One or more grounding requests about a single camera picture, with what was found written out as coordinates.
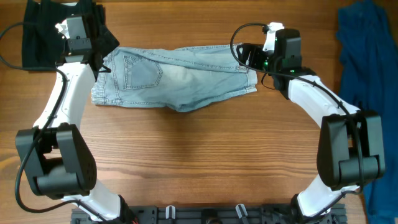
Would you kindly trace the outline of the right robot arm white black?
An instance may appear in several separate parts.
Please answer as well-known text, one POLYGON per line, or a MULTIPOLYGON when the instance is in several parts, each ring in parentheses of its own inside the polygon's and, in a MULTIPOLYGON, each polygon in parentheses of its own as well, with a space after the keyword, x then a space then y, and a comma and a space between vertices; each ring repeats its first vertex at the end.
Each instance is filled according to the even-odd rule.
POLYGON ((290 206, 294 222, 317 222, 345 195, 360 194, 366 184, 384 175, 381 117, 345 102, 302 65, 298 30, 261 27, 267 36, 263 46, 232 45, 231 53, 240 65, 271 76, 274 89, 319 125, 318 174, 294 195, 290 206))

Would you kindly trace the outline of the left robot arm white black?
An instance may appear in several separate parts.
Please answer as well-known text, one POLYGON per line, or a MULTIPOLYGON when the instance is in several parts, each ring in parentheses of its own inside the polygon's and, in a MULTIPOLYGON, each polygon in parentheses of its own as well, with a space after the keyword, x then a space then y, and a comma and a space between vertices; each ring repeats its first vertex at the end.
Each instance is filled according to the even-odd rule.
POLYGON ((94 222, 128 222, 127 205, 97 179, 95 159, 80 133, 86 99, 99 72, 109 71, 97 44, 100 26, 93 15, 84 14, 68 16, 55 27, 66 39, 66 49, 53 68, 54 88, 34 126, 15 138, 21 159, 14 190, 17 204, 27 212, 44 213, 73 203, 94 222), (60 203, 41 209, 24 205, 23 174, 34 194, 60 203))

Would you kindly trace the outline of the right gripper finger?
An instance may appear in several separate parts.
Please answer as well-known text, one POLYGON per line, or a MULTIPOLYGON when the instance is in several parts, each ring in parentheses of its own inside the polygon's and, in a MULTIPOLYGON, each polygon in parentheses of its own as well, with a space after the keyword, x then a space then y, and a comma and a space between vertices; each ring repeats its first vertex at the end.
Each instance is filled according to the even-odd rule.
POLYGON ((258 56, 255 54, 238 55, 238 62, 250 70, 258 71, 258 56))
POLYGON ((236 53, 239 61, 248 61, 251 54, 255 51, 257 45, 250 43, 242 43, 236 46, 236 53))

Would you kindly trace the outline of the light blue denim shorts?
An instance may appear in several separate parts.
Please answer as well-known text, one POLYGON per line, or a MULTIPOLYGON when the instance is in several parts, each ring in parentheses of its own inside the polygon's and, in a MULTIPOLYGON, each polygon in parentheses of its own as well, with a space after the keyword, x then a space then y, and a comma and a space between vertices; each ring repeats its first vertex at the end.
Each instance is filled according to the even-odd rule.
POLYGON ((228 45, 175 50, 118 47, 104 58, 91 91, 95 105, 169 107, 189 112, 255 92, 257 73, 241 66, 228 45))

